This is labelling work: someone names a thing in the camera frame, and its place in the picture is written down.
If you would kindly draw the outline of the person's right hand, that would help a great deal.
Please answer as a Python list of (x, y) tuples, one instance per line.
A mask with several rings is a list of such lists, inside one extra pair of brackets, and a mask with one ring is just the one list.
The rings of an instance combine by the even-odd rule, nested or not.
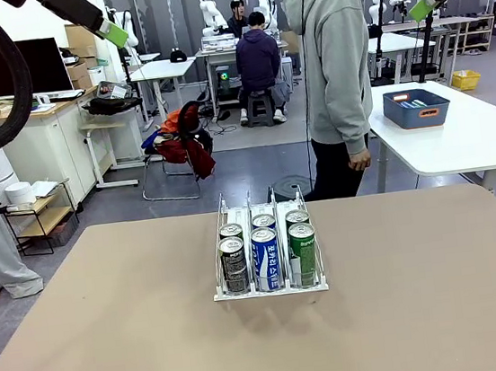
[(371, 161), (371, 153), (365, 147), (361, 152), (356, 153), (355, 155), (350, 155), (349, 168), (356, 172), (364, 172), (371, 165)]

